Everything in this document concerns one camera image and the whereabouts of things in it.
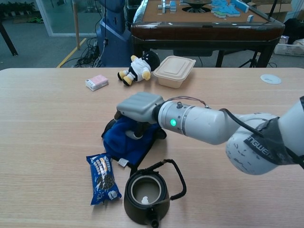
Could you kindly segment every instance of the white takeout container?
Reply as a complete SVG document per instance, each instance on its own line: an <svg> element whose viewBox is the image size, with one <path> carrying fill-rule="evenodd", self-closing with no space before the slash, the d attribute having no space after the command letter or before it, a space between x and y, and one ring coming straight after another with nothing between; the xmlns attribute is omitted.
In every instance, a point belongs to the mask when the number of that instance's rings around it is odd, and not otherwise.
<svg viewBox="0 0 304 228"><path fill-rule="evenodd" d="M179 88L192 70L195 60L179 56L168 56L155 69L154 75L158 83L171 88Z"/></svg>

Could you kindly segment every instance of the wooden pole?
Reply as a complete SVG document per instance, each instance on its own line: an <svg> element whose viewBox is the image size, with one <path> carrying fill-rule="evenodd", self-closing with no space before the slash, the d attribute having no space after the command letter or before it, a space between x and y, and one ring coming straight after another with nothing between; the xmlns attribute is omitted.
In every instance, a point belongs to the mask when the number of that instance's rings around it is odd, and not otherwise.
<svg viewBox="0 0 304 228"><path fill-rule="evenodd" d="M73 2L73 14L74 14L74 25L75 25L75 33L76 33L76 43L77 49L80 49L80 41L79 41L79 26L78 26L78 14L77 14L77 5L75 0Z"/></svg>

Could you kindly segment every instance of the green led light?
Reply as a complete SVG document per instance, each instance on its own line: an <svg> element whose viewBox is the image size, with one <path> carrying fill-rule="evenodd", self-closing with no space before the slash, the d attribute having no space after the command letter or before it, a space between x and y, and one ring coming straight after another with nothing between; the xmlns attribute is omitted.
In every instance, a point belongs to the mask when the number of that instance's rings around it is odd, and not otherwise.
<svg viewBox="0 0 304 228"><path fill-rule="evenodd" d="M175 125L176 125L176 120L171 119L171 120L170 120L170 123L171 123L171 125L172 125L173 127L175 127Z"/></svg>

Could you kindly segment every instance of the light wood tabletop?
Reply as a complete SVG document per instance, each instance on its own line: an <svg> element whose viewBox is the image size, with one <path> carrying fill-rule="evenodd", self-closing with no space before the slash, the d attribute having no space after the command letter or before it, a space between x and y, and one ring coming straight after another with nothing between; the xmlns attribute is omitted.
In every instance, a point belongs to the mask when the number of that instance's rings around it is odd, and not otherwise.
<svg viewBox="0 0 304 228"><path fill-rule="evenodd" d="M116 105L138 91L165 99L188 95L237 114L283 115L304 95L304 69L194 68L180 89L147 82L125 87L118 68L6 69L0 71L0 227L140 228L123 199L90 206L87 155L105 152L101 133ZM271 85L262 74L282 79ZM92 92L85 80L102 74L109 85ZM163 228L286 228L304 224L304 171L280 166L251 176L237 170L225 144L213 146L176 133L157 141L140 165L174 159L187 194L172 201ZM130 169L113 161L122 195ZM181 190L170 165L159 169L169 194Z"/></svg>

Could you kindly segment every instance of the food container lid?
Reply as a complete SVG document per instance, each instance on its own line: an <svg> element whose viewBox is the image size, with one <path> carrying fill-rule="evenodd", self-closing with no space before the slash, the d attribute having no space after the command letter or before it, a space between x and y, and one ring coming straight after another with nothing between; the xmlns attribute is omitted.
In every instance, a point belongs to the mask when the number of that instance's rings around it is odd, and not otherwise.
<svg viewBox="0 0 304 228"><path fill-rule="evenodd" d="M179 56L168 56L155 69L154 75L173 81L183 81L186 79L195 64L195 60Z"/></svg>

